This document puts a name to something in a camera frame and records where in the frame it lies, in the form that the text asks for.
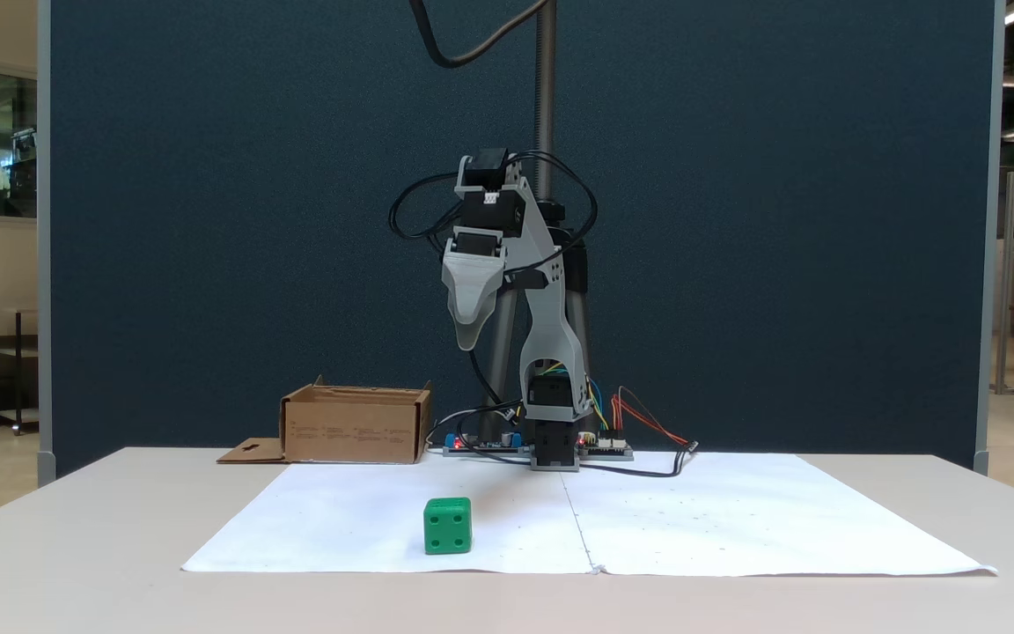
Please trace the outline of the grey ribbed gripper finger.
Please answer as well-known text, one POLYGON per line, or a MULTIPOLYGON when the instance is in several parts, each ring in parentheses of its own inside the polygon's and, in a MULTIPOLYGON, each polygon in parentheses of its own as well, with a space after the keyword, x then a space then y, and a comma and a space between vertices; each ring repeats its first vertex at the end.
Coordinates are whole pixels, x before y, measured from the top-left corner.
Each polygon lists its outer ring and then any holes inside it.
POLYGON ((442 266, 456 344, 462 350, 473 350, 483 326, 496 310, 496 294, 503 284, 504 259, 486 255, 446 255, 442 266))

